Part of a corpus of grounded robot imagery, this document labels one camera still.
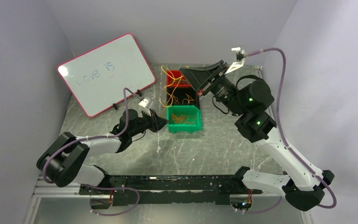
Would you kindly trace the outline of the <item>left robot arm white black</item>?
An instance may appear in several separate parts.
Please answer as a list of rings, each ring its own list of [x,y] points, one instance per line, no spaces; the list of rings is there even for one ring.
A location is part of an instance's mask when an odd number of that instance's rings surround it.
[[[95,155],[117,154],[126,150],[133,137],[146,131],[157,133],[168,124],[154,110],[149,113],[129,109],[123,112],[112,131],[99,136],[80,137],[70,132],[62,133],[38,159],[36,166],[49,183],[65,187],[70,183],[91,185],[98,194],[110,189],[110,175],[98,165],[84,161]]]

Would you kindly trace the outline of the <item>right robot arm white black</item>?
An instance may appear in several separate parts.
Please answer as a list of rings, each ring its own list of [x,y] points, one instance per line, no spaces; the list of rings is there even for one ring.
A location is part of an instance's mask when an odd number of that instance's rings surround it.
[[[246,75],[244,78],[251,82],[239,89],[237,83],[227,79],[230,68],[224,61],[206,67],[184,67],[179,71],[198,96],[211,93],[238,117],[235,122],[238,132],[263,148],[284,170],[284,174],[274,175],[241,167],[234,175],[236,192],[256,189],[274,193],[301,211],[321,206],[334,174],[315,167],[283,138],[281,126],[267,113],[274,97],[262,78]]]

